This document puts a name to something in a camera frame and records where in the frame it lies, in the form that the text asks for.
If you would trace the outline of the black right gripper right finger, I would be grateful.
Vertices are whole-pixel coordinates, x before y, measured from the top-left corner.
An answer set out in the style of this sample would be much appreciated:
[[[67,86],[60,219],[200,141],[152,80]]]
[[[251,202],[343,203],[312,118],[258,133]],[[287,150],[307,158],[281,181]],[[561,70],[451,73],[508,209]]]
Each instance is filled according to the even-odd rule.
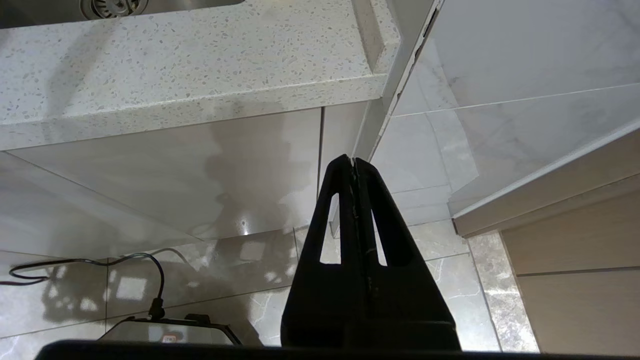
[[[365,321],[384,347],[459,351],[457,326],[379,171],[354,160]]]

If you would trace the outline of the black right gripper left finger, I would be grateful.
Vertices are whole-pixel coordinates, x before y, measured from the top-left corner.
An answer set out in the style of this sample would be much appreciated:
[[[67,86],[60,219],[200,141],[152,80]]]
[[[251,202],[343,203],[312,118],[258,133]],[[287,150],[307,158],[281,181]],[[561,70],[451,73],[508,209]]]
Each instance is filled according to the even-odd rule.
[[[371,248],[370,215],[361,202],[359,158],[330,161],[299,256],[281,320],[281,341],[289,347],[365,349],[371,346],[368,319]],[[321,260],[331,202],[340,210],[339,264]]]

